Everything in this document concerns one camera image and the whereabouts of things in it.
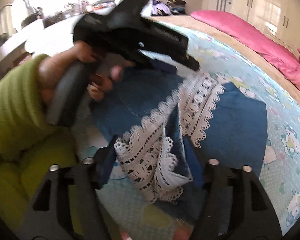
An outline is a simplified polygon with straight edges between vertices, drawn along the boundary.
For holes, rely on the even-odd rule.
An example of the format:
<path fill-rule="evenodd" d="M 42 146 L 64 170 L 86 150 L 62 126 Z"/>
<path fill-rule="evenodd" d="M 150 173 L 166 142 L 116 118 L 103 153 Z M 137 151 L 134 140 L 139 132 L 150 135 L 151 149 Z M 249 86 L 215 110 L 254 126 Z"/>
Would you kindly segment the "green left sleeve forearm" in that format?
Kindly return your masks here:
<path fill-rule="evenodd" d="M 48 168 L 77 160 L 70 129 L 46 122 L 37 79 L 47 58 L 38 55 L 0 81 L 0 218 L 13 233 Z"/>

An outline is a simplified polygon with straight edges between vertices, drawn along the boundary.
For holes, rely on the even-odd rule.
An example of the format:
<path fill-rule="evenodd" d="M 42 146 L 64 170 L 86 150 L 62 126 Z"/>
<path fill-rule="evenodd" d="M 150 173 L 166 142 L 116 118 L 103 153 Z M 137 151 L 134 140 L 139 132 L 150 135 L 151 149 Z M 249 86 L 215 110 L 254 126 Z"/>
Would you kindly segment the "left hand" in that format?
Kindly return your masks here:
<path fill-rule="evenodd" d="M 89 96 L 94 101 L 101 101 L 112 90 L 113 84 L 122 79 L 124 69 L 134 66 L 133 62 L 122 59 L 110 65 L 108 75 L 96 74 L 95 67 L 103 59 L 101 51 L 93 49 L 83 41 L 76 41 L 72 48 L 45 58 L 38 67 L 38 90 L 42 103 L 45 106 L 50 105 L 59 81 L 77 61 L 81 61 L 82 67 L 88 68 L 82 69 L 80 73 L 84 73 L 81 79 L 84 80 Z"/>

